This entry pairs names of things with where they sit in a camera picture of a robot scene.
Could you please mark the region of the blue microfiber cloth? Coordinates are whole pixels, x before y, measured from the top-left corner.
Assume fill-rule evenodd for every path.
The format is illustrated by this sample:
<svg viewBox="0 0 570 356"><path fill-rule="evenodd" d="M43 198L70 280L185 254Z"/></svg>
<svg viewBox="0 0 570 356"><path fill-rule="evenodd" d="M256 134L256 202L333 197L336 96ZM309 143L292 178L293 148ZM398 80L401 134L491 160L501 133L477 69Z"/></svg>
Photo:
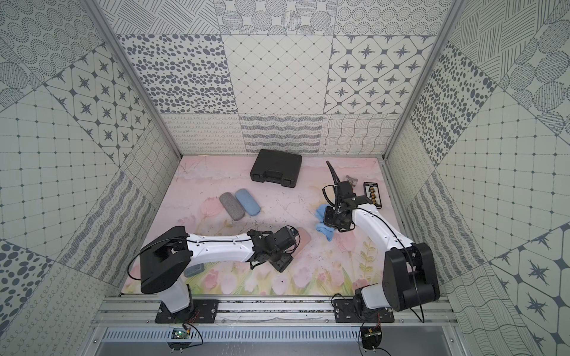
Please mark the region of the blue microfiber cloth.
<svg viewBox="0 0 570 356"><path fill-rule="evenodd" d="M328 225L326 225L324 223L324 218L325 218L325 213L326 213L327 207L328 207L327 204L322 204L316 209L315 217L319 221L316 224L316 231L323 234L326 237L328 242L331 242L333 237L334 237L335 229L332 227L329 227Z"/></svg>

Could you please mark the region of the grey felt eyeglass case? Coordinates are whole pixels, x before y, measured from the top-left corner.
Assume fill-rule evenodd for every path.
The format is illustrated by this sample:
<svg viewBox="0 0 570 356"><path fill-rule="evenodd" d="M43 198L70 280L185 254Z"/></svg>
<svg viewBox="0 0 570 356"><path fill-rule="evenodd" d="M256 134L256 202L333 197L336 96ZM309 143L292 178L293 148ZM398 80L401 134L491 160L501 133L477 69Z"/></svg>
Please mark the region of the grey felt eyeglass case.
<svg viewBox="0 0 570 356"><path fill-rule="evenodd" d="M227 211L228 215L234 220L239 221L244 218L245 210L239 203L237 198L229 192L221 194L219 197L221 205Z"/></svg>

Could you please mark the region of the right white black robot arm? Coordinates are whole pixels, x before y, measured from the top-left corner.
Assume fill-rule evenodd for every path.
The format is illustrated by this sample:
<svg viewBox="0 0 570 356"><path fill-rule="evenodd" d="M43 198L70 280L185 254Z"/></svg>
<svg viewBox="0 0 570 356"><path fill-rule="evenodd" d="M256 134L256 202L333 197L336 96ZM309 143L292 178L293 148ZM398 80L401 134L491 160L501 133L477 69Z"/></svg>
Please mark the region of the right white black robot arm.
<svg viewBox="0 0 570 356"><path fill-rule="evenodd" d="M426 243L415 243L390 224L364 197L326 205L323 224L338 232L363 231L384 252L381 282L357 289L355 299L363 310L391 308L396 312L439 300L440 288L434 256Z"/></svg>

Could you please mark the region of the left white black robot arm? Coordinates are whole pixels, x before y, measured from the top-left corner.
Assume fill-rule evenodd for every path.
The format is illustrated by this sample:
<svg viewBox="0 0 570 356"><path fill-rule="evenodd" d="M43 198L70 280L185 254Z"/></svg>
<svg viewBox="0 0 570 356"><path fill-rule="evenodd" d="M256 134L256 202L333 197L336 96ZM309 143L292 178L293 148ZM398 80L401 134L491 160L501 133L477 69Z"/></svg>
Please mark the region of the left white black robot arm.
<svg viewBox="0 0 570 356"><path fill-rule="evenodd" d="M140 291L158 295L169 312L178 313L191 306L191 291L183 279L187 268L229 261L245 263L251 270L268 263L282 272L300 241L291 225L276 232L250 230L218 237L189 234L182 225L175 226L140 250Z"/></svg>

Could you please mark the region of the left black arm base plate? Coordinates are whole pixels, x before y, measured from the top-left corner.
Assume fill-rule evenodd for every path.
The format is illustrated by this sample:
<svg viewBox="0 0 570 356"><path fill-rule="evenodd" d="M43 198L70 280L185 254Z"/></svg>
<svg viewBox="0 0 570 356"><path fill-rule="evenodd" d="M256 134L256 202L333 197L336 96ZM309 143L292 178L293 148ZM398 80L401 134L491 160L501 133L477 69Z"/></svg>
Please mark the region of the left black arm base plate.
<svg viewBox="0 0 570 356"><path fill-rule="evenodd" d="M174 323L205 323L213 324L218 312L219 300L193 300L190 306L181 311L171 312L164 302L160 307L154 320L157 324Z"/></svg>

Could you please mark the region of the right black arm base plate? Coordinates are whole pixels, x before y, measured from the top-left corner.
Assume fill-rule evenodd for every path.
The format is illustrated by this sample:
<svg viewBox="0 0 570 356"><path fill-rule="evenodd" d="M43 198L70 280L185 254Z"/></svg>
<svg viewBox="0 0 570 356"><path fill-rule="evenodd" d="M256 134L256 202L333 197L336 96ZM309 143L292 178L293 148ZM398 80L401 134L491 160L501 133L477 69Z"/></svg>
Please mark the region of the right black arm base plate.
<svg viewBox="0 0 570 356"><path fill-rule="evenodd" d="M360 300L354 301L353 298L344 298L341 295L334 295L330 302L336 323L393 323L395 321L391 308L369 309Z"/></svg>

